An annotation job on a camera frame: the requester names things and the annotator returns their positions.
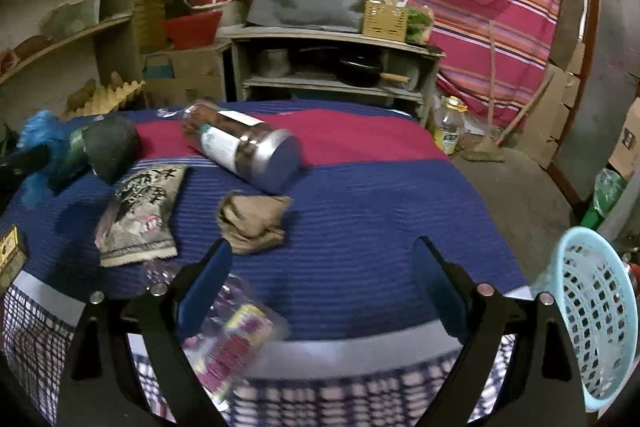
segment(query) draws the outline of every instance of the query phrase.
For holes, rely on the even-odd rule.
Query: light blue basket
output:
[[[587,411],[606,406],[625,383],[638,343],[636,298],[618,254],[593,230],[574,227],[531,288],[558,301]]]

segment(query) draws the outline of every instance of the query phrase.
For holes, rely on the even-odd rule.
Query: red stripe on blanket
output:
[[[297,136],[305,166],[447,159],[427,131],[402,118],[359,116],[327,109],[253,116]],[[137,128],[142,138],[141,158],[199,154],[182,135],[179,121],[153,121]]]

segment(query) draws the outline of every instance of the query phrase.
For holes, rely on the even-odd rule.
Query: broom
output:
[[[495,89],[495,41],[494,22],[489,21],[489,46],[491,50],[491,78],[489,83],[489,114],[482,141],[473,149],[463,151],[462,157],[470,162],[504,162],[502,150],[494,143],[494,89]]]

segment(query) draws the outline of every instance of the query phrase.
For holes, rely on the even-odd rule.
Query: bed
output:
[[[412,425],[460,348],[418,291],[408,258],[414,240],[427,235],[477,282],[530,296],[481,198],[405,114],[298,100],[225,106],[291,130],[305,164],[287,193],[293,204],[284,217],[286,243],[234,258],[233,272],[289,321],[291,334],[266,346],[234,391],[229,424]],[[143,139],[132,170],[166,162],[190,167],[170,225],[178,247],[173,261],[197,261],[219,237],[220,198],[232,188],[256,191],[191,150],[178,121],[153,111],[129,116]],[[95,227],[111,191],[87,175],[33,210],[15,197],[0,216],[0,232],[15,223],[29,251],[4,299],[4,353],[52,423],[64,353],[90,293],[121,298],[143,290],[142,266],[99,267]],[[170,417],[142,340],[132,335],[130,343],[152,410]],[[490,411],[511,344],[504,339],[475,415]]]

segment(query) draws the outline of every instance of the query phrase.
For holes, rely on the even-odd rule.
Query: red plastic basin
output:
[[[164,21],[164,31],[177,50],[190,50],[213,44],[222,12],[197,13]]]

